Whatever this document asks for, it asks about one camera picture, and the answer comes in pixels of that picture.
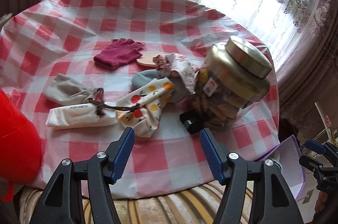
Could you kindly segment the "person's right hand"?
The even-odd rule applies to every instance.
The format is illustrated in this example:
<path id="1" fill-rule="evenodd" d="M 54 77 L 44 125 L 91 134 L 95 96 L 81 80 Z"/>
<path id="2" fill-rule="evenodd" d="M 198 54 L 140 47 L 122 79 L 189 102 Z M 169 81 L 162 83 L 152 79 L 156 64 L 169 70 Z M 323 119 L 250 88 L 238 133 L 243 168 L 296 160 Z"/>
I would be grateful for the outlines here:
<path id="1" fill-rule="evenodd" d="M 319 214 L 323 212 L 329 205 L 329 195 L 325 192 L 319 192 L 316 204 L 315 204 L 315 213 Z"/>

